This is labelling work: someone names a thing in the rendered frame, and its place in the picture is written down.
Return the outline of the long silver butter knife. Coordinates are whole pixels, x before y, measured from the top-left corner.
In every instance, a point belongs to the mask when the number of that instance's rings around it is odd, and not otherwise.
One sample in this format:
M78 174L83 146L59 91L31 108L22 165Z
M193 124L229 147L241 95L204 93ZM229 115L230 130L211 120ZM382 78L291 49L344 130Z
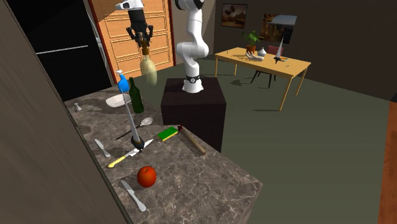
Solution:
M125 187L126 191L130 194L130 196L133 198L135 203L137 204L137 207L141 212L144 212L146 210L146 206L136 197L135 191L132 189L132 187L124 180L121 180L122 185Z

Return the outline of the large wall picture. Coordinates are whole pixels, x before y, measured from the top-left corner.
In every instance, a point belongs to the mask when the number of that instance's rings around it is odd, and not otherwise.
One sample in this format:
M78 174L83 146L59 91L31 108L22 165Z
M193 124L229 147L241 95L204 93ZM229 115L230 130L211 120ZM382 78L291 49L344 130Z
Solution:
M283 40L284 44L289 44L296 19L296 15L264 14L260 39L274 43Z

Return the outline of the short silver butter knife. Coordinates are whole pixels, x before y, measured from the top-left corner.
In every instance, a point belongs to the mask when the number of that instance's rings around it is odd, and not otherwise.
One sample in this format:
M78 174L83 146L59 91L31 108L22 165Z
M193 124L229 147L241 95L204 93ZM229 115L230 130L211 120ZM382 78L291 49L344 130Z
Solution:
M104 156L107 157L107 158L109 158L111 155L110 155L109 152L107 152L107 151L104 149L104 145L103 145L98 139L94 139L94 141L95 141L96 145L102 150Z

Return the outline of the red apple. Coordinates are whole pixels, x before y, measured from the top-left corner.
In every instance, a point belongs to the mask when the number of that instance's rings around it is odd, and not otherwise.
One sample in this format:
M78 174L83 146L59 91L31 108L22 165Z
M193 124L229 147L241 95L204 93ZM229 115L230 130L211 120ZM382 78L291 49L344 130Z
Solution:
M157 174L153 167L142 167L137 173L137 182L145 188L151 187L157 180Z

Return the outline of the brown handled pale brush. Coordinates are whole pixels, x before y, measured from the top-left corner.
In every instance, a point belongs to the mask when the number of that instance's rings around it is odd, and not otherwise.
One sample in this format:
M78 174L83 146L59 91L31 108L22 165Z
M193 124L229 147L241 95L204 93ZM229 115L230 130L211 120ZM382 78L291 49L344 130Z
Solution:
M147 84L155 86L157 84L157 69L150 59L148 42L145 39L141 40L143 59L140 63L141 74L146 76Z

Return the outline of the dark robot stand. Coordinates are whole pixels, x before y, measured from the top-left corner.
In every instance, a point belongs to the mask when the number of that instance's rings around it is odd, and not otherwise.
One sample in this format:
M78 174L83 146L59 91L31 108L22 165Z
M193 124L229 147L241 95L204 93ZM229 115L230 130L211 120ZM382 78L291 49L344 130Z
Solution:
M182 125L215 150L221 151L226 100L217 78L202 78L196 94L182 90L181 78L169 78L161 101L165 125Z

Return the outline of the blue spray bottle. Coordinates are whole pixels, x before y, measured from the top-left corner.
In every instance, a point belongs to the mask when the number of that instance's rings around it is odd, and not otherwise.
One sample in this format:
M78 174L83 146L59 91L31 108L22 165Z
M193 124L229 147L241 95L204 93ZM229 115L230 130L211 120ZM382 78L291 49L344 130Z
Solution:
M122 70L115 71L119 75L120 81L118 82L118 89L121 93L128 92L130 87L127 79L124 77Z

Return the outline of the small wall picture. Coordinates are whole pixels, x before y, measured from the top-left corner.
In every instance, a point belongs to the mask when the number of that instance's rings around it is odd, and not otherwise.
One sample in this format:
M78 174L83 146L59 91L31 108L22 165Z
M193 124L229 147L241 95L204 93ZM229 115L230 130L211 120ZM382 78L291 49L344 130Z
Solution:
M221 25L243 29L246 23L247 4L222 4Z

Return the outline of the red chair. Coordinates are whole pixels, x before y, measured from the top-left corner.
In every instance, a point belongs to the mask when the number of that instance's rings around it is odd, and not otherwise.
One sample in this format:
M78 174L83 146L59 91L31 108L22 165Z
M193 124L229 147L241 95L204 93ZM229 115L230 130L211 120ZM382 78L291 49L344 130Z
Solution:
M248 52L247 57L252 60L263 60L262 58L264 58L264 56L266 56L267 53L274 54L274 55L277 54L278 49L279 49L279 47L269 45L266 51L264 50L264 47L262 47L262 49L257 52L257 55L255 55L253 52ZM251 80L251 83L254 81L255 78L259 77L261 73L262 73L261 71L256 71L252 80ZM273 75L269 74L268 88L270 88L272 77L273 77Z

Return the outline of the wooden panelled door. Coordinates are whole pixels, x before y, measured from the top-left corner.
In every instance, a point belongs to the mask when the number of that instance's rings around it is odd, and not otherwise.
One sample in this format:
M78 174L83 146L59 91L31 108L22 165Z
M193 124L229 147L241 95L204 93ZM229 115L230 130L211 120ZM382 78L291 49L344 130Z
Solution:
M87 0L100 39L104 46L114 82L122 70L125 77L141 75L139 68L143 59L141 48L126 31L130 26L127 11L116 10L115 5L123 0ZM153 26L150 39L150 58L158 70L174 66L174 41L171 19L171 0L143 0L146 22Z

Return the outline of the black refrigerator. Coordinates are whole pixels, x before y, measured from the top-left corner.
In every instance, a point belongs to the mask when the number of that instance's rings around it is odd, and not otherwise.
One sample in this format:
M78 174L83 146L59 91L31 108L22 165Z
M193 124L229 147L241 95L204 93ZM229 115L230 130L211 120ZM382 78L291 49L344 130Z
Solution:
M111 82L83 0L6 0L63 101Z

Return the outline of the wooden table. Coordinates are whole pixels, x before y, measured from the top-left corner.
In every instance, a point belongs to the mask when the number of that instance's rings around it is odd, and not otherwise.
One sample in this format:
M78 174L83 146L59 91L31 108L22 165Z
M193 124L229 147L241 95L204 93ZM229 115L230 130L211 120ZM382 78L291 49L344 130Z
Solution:
M282 43L280 43L279 45L279 51L277 52L277 55L266 54L266 56L264 56L264 59L262 61L249 59L246 55L246 49L241 47L235 47L229 50L215 53L214 75L217 76L218 60L220 59L235 64L234 74L236 74L237 65L242 65L242 66L250 67L251 69L254 70L258 70L263 73L268 73L274 76L280 76L286 78L288 82L286 85L284 96L281 101L281 105L279 106L279 111L280 111L283 107L292 79L298 76L300 73L303 73L295 94L298 95L303 79L307 72L307 69L310 66L310 62L298 60L298 59L287 58L285 62L281 61L280 60L281 46Z

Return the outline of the wooden rolling pin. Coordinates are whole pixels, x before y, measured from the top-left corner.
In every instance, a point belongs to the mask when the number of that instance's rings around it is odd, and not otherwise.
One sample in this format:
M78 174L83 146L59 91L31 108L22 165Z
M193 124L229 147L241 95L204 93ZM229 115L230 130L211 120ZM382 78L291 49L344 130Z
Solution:
M178 131L181 132L185 138L187 138L192 145L194 145L199 152L201 152L201 154L205 155L206 154L206 150L199 145L199 143L185 130L185 128L182 125L178 125Z

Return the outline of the white bowl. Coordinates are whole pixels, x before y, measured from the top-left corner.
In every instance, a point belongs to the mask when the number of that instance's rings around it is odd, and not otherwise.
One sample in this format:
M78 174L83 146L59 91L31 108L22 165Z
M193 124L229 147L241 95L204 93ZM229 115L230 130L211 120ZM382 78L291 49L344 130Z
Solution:
M118 94L106 99L106 104L112 108L120 108L130 102L128 94Z

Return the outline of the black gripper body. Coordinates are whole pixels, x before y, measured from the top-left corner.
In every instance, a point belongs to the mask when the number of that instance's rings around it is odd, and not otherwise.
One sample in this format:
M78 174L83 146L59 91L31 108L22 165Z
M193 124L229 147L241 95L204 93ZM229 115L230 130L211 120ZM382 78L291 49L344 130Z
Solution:
M127 32L132 34L134 31L136 34L141 32L147 34L148 25L144 16L143 9L129 10L130 27L127 28Z

